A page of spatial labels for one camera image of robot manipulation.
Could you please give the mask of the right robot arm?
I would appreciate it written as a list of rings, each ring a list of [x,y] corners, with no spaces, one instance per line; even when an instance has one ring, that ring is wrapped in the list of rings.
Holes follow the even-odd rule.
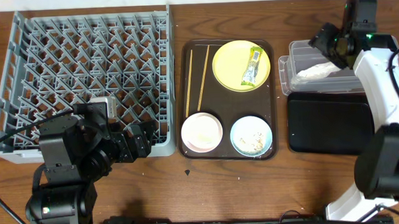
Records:
[[[377,0],[347,0],[342,27],[326,23],[309,41],[361,81],[375,135],[357,157],[354,184],[327,205],[325,224],[371,224],[399,203],[399,47],[375,23]]]

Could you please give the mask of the pink bowl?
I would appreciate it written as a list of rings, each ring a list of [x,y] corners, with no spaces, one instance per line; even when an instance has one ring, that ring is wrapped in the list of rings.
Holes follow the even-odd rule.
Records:
[[[214,150],[221,143],[223,135],[221,122],[210,113],[194,113],[181,127],[183,144],[198,153]]]

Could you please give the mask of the wooden chopstick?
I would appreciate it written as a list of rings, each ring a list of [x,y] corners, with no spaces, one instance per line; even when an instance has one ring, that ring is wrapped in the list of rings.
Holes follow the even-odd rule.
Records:
[[[190,99],[190,93],[191,93],[191,72],[192,72],[192,66],[193,66],[193,50],[190,49],[190,54],[189,54],[189,67],[188,67],[188,80],[187,80],[187,96],[186,96],[186,110],[185,110],[185,118],[189,117],[189,99]]]
[[[202,98],[203,98],[203,93],[204,93],[204,84],[205,84],[205,81],[206,81],[206,70],[207,70],[207,66],[208,66],[209,52],[210,52],[210,45],[208,45],[207,49],[206,49],[204,67],[203,67],[203,70],[202,70],[202,73],[203,73],[202,74],[202,81],[201,81],[200,88],[199,88],[200,91],[199,91],[199,98],[198,98],[198,102],[197,102],[197,104],[198,104],[197,111],[200,111],[201,107],[202,107]]]

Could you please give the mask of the white napkin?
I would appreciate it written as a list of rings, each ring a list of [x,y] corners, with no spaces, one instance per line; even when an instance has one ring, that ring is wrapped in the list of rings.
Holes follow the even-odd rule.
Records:
[[[339,72],[341,69],[334,65],[331,61],[327,63],[319,63],[313,67],[300,71],[297,76],[307,80],[327,78],[331,73]]]

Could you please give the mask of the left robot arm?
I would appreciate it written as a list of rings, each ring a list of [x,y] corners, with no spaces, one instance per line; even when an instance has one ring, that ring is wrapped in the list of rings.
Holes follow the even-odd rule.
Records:
[[[133,125],[129,136],[111,127],[106,113],[46,122],[39,138],[44,165],[34,174],[27,219],[31,224],[93,224],[94,182],[115,163],[146,158],[154,130],[154,122],[145,121]]]

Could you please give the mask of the green snack wrapper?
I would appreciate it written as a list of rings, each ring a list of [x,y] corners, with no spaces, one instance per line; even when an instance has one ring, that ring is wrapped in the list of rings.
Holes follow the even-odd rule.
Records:
[[[255,86],[258,65],[263,51],[264,50],[259,46],[251,47],[249,52],[249,61],[247,62],[241,85]]]

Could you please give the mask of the light blue bowl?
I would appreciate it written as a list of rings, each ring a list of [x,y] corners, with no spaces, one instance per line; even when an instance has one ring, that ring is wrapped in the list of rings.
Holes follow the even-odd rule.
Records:
[[[256,116],[238,119],[230,130],[232,147],[249,158],[260,157],[272,146],[273,133],[266,121]]]

